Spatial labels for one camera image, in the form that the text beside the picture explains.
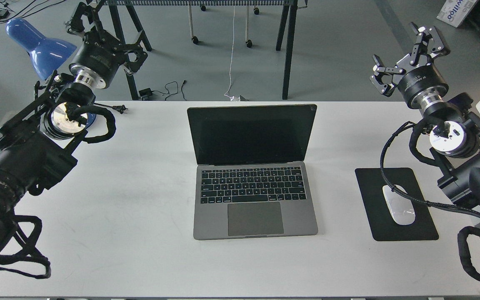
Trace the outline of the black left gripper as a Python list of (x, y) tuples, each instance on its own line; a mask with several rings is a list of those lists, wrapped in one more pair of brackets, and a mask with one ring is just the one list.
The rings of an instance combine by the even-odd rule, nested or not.
[[(98, 81), (98, 88), (106, 89), (112, 83), (121, 65), (125, 73), (132, 76), (140, 70), (148, 53), (141, 46), (144, 38), (147, 37), (144, 32), (138, 33), (134, 43), (122, 45), (118, 38), (103, 29), (99, 19), (102, 5), (103, 2), (94, 5), (79, 2), (72, 17), (65, 23), (65, 28), (69, 34), (82, 38), (83, 42), (69, 65), (71, 73), (76, 75), (81, 70), (93, 72)], [(84, 16), (95, 29), (85, 32)], [(125, 55), (131, 54), (135, 55), (135, 58), (131, 60), (128, 57), (125, 60)]]

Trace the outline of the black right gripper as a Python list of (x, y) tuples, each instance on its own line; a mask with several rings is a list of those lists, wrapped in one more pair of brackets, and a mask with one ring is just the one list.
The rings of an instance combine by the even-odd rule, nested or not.
[(416, 35), (414, 46), (408, 58), (402, 58), (397, 66), (384, 66), (378, 55), (372, 55), (375, 62), (370, 79), (381, 95), (390, 97), (395, 89), (402, 94), (408, 108), (421, 108), (415, 97), (434, 88), (441, 97), (448, 92), (448, 84), (434, 65), (437, 57), (451, 53), (442, 33), (435, 26), (418, 27), (414, 22), (410, 26)]

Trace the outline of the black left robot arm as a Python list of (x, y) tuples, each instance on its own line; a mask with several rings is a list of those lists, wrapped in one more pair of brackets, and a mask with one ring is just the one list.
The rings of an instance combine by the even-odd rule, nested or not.
[(113, 112), (125, 106), (95, 103), (120, 68), (135, 74), (152, 50), (131, 0), (79, 2), (67, 32), (82, 38), (77, 48), (47, 38), (22, 18), (6, 23), (6, 32), (32, 59), (40, 77), (35, 98), (0, 127), (0, 271), (36, 279), (51, 275), (51, 264), (36, 247), (42, 221), (15, 214), (29, 193), (40, 195), (68, 175), (81, 142), (97, 144), (114, 137)]

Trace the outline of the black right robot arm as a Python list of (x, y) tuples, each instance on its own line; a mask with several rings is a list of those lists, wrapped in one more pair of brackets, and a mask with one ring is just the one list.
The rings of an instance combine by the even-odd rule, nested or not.
[(480, 207), (480, 117), (471, 112), (473, 99), (461, 93), (445, 100), (448, 84), (434, 59), (450, 53), (437, 28), (411, 23), (416, 41), (393, 67), (374, 55), (371, 82), (384, 96), (398, 90), (408, 108), (419, 110), (409, 148), (419, 161), (438, 167), (438, 187), (459, 210)]

